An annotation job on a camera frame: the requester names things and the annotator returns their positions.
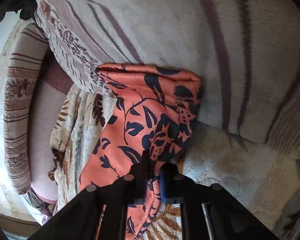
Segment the orange floral garment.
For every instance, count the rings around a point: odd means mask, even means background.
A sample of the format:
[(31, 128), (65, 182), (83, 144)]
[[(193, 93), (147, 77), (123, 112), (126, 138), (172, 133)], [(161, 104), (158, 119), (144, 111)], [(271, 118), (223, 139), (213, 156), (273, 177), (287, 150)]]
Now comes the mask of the orange floral garment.
[(117, 102), (80, 175), (81, 187), (107, 186), (141, 162), (155, 174), (185, 146), (194, 131), (201, 78), (186, 70), (103, 64), (93, 72)]

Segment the beige leaf-pattern fleece blanket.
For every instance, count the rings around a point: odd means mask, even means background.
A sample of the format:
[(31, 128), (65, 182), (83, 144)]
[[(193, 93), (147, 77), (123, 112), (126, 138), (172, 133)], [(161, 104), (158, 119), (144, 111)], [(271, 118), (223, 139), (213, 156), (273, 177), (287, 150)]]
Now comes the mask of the beige leaf-pattern fleece blanket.
[[(56, 167), (49, 172), (58, 185), (55, 211), (79, 193), (86, 164), (115, 100), (77, 86), (66, 98), (50, 137)], [(266, 145), (228, 142), (221, 131), (198, 123), (190, 148), (174, 159), (195, 182), (219, 183), (279, 239), (300, 238), (300, 143), (290, 151)]]

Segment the lilac floral cloth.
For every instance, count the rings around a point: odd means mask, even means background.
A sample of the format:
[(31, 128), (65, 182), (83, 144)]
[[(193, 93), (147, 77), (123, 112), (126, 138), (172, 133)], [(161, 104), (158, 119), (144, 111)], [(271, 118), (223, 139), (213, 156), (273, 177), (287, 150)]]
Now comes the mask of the lilac floral cloth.
[(40, 225), (44, 225), (52, 218), (52, 213), (48, 208), (42, 209), (39, 214)]

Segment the grey crumpled cloth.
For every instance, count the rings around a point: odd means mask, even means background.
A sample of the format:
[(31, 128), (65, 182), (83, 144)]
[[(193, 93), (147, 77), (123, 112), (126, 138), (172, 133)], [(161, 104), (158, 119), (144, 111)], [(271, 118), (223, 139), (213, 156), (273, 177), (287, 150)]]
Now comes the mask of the grey crumpled cloth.
[(46, 208), (46, 203), (36, 195), (36, 193), (34, 192), (33, 189), (30, 189), (29, 191), (27, 191), (23, 195), (23, 198), (27, 201), (27, 203), (32, 208), (34, 208), (40, 212)]

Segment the pink bolster pillow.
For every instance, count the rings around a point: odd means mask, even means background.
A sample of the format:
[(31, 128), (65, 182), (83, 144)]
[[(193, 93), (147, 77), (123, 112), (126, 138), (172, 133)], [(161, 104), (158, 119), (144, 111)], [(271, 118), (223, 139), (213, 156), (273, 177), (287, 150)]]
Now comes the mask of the pink bolster pillow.
[(31, 187), (49, 204), (57, 201), (57, 184), (48, 172), (54, 168), (50, 135), (73, 82), (52, 53), (47, 53), (36, 82), (28, 121), (28, 155)]

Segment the white striped pillow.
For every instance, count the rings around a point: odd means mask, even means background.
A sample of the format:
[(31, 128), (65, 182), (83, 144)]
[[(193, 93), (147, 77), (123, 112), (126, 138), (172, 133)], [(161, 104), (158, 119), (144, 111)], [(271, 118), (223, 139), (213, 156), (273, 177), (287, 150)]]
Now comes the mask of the white striped pillow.
[(292, 0), (36, 0), (36, 21), (81, 89), (104, 63), (203, 79), (200, 122), (300, 156), (300, 10)]

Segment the striped floral bolster pillow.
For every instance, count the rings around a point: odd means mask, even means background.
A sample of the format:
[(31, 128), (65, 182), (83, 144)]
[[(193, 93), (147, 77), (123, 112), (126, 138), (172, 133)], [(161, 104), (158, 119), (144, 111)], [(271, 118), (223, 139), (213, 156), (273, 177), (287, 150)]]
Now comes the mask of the striped floral bolster pillow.
[(26, 194), (31, 189), (27, 132), (31, 99), (49, 42), (35, 23), (17, 36), (7, 65), (4, 98), (5, 165), (12, 189)]

